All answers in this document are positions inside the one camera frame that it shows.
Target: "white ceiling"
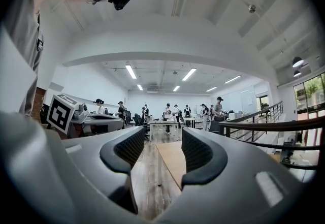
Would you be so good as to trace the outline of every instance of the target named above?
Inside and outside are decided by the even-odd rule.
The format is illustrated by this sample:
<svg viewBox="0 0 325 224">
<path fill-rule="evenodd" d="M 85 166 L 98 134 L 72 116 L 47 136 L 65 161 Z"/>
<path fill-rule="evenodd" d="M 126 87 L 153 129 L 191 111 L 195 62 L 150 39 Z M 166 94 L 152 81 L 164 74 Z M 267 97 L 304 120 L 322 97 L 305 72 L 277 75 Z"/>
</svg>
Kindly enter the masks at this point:
<svg viewBox="0 0 325 224">
<path fill-rule="evenodd" d="M 309 0 L 131 0 L 121 11 L 110 3 L 97 3 L 95 8 L 62 0 L 49 4 L 72 34 L 130 13 L 207 19 L 253 43 L 277 71 L 290 67 L 294 56 L 318 56 L 324 41 Z M 256 5 L 254 14 L 248 12 L 249 4 Z"/>
<path fill-rule="evenodd" d="M 132 79 L 125 68 L 127 64 L 132 66 L 137 77 L 136 80 Z M 141 84 L 143 91 L 157 89 L 159 93 L 172 93 L 174 88 L 179 85 L 180 88 L 176 93 L 212 94 L 247 78 L 247 75 L 243 73 L 219 67 L 176 61 L 108 61 L 97 64 L 97 66 L 105 68 L 108 77 L 115 78 L 122 86 L 132 91 L 139 91 L 137 84 Z M 186 81 L 182 81 L 191 68 L 197 70 Z M 239 79 L 225 84 L 226 81 L 238 75 L 241 75 Z M 217 89 L 206 92 L 213 87 L 217 87 Z"/>
</svg>

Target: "desk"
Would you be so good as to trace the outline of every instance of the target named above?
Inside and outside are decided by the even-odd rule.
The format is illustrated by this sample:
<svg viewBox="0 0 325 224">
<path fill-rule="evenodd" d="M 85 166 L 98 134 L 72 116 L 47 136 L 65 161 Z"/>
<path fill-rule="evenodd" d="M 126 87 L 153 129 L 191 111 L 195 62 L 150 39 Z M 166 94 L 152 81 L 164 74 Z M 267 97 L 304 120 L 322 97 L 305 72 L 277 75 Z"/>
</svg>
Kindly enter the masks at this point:
<svg viewBox="0 0 325 224">
<path fill-rule="evenodd" d="M 192 128 L 195 128 L 196 118 L 194 118 L 194 117 L 183 117 L 183 119 L 184 119 L 184 121 L 190 121 L 191 125 L 192 125 Z"/>
<path fill-rule="evenodd" d="M 182 142 L 157 144 L 158 150 L 158 185 L 161 185 L 161 163 L 164 161 L 179 189 L 182 177 L 186 174 L 185 156 L 182 151 Z"/>
<path fill-rule="evenodd" d="M 170 125 L 174 126 L 175 130 L 177 131 L 177 138 L 179 138 L 179 130 L 178 130 L 178 122 L 175 121 L 163 121 L 163 120 L 158 120 L 158 121 L 150 121 L 150 140 L 152 141 L 152 132 L 153 132 L 153 127 L 157 125 Z"/>
</svg>

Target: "ceiling light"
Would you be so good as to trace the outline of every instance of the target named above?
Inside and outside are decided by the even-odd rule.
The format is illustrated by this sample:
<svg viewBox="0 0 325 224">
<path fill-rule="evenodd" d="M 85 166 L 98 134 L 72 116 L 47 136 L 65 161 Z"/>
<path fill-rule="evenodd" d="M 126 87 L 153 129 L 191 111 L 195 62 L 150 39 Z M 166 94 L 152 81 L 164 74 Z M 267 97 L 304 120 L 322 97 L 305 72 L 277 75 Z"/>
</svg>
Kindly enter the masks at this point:
<svg viewBox="0 0 325 224">
<path fill-rule="evenodd" d="M 216 89 L 216 88 L 217 88 L 217 87 L 210 88 L 210 89 L 207 90 L 207 92 L 212 91 L 212 90 L 214 90 L 214 89 Z"/>
<path fill-rule="evenodd" d="M 133 70 L 131 68 L 131 65 L 125 65 L 125 67 L 126 67 L 127 71 L 130 73 L 131 77 L 133 79 L 136 79 L 136 75 L 134 74 L 134 72 L 133 72 Z"/>
<path fill-rule="evenodd" d="M 300 57 L 295 57 L 294 60 L 292 61 L 292 67 L 294 67 L 294 68 L 298 67 L 303 63 L 304 63 L 303 59 L 301 59 Z"/>
<path fill-rule="evenodd" d="M 186 81 L 195 71 L 196 69 L 191 69 L 189 73 L 187 73 L 187 75 L 184 77 L 184 79 L 182 79 L 182 81 Z"/>
<path fill-rule="evenodd" d="M 235 78 L 233 78 L 233 79 L 231 79 L 231 80 L 229 80 L 229 81 L 226 81 L 225 84 L 227 84 L 227 83 L 229 83 L 229 82 L 231 82 L 231 81 L 233 81 L 233 80 L 235 80 L 235 79 L 238 79 L 239 77 L 240 77 L 240 75 L 237 76 L 237 77 L 235 77 Z"/>
<path fill-rule="evenodd" d="M 294 77 L 298 77 L 299 75 L 301 75 L 301 72 L 296 70 L 295 73 L 294 73 Z"/>
</svg>

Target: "wooden floor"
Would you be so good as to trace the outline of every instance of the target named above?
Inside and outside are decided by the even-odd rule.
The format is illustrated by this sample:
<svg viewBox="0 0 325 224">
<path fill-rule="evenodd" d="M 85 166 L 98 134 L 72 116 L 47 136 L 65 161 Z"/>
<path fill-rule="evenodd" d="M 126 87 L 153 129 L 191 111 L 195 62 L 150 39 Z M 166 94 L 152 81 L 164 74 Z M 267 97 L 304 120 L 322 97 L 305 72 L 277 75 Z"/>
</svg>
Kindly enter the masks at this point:
<svg viewBox="0 0 325 224">
<path fill-rule="evenodd" d="M 177 134 L 174 130 L 171 131 L 170 136 L 167 136 L 164 130 L 154 132 L 152 141 L 145 141 L 142 155 L 131 171 L 133 191 L 139 216 L 142 218 L 154 219 L 181 194 L 164 164 L 162 164 L 162 184 L 157 185 L 158 151 L 156 144 L 177 141 Z"/>
</svg>

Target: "railing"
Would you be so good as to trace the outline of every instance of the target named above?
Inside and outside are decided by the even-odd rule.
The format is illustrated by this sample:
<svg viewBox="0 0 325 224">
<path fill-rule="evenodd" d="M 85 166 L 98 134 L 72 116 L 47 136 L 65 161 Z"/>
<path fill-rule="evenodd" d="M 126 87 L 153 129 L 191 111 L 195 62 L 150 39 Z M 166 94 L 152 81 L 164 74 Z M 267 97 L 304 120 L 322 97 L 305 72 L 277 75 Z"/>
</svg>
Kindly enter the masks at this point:
<svg viewBox="0 0 325 224">
<path fill-rule="evenodd" d="M 227 137 L 230 137 L 231 134 L 234 134 L 236 132 L 238 132 L 239 130 L 244 130 L 243 128 L 241 129 L 238 129 L 236 127 L 231 127 L 231 124 L 232 123 L 235 123 L 233 124 L 234 126 L 237 126 L 238 122 L 243 122 L 243 121 L 246 121 L 245 125 L 252 125 L 252 123 L 258 123 L 258 124 L 263 124 L 263 120 L 265 121 L 265 124 L 267 123 L 275 123 L 276 121 L 279 120 L 280 116 L 282 116 L 283 114 L 283 103 L 282 101 L 273 105 L 273 106 L 270 106 L 268 108 L 265 108 L 263 110 L 260 110 L 256 113 L 253 113 L 253 114 L 249 114 L 247 116 L 243 116 L 243 117 L 240 117 L 240 118 L 236 118 L 236 119 L 233 119 L 233 120 L 230 120 L 230 121 L 227 121 L 227 122 L 220 122 L 220 125 L 223 125 L 226 127 L 226 136 Z M 257 131 L 256 129 L 249 129 L 251 130 L 251 133 L 252 135 L 248 138 L 245 139 L 245 141 L 252 141 L 252 142 L 255 142 L 258 138 L 260 138 L 262 136 L 262 134 L 264 133 L 267 133 L 267 129 L 265 130 L 261 130 L 261 131 Z M 240 136 L 236 136 L 236 139 L 240 139 L 240 138 L 243 138 L 244 136 L 248 135 L 250 133 L 250 131 L 240 135 Z"/>
<path fill-rule="evenodd" d="M 246 142 L 253 144 L 255 146 L 259 147 L 265 147 L 265 148 L 273 148 L 273 149 L 281 149 L 282 151 L 308 151 L 308 150 L 319 150 L 319 157 L 322 153 L 324 153 L 325 148 L 325 137 L 324 137 L 324 131 L 323 128 L 325 126 L 325 117 L 318 117 L 314 119 L 307 119 L 307 120 L 300 120 L 300 121 L 289 121 L 289 122 L 278 122 L 278 123 L 236 123 L 234 121 L 242 121 L 241 118 L 231 120 L 228 122 L 220 122 L 220 125 L 224 126 L 226 128 L 226 136 L 231 137 L 231 133 L 234 133 L 235 131 L 231 132 L 231 129 L 237 129 L 237 130 L 246 130 L 250 132 L 295 132 L 296 134 L 298 131 L 303 130 L 312 130 L 312 129 L 321 129 L 321 135 L 320 135 L 320 141 L 319 145 L 314 146 L 300 146 L 300 145 L 275 145 L 275 144 L 264 144 L 264 143 L 256 143 L 253 141 L 252 137 L 248 138 L 246 140 L 240 140 L 240 137 L 235 138 L 238 139 L 238 141 Z M 287 162 L 280 162 L 283 165 L 285 165 L 288 168 L 294 168 L 294 169 L 302 169 L 302 170 L 316 170 L 318 168 L 318 165 L 295 165 L 295 164 L 289 164 Z"/>
</svg>

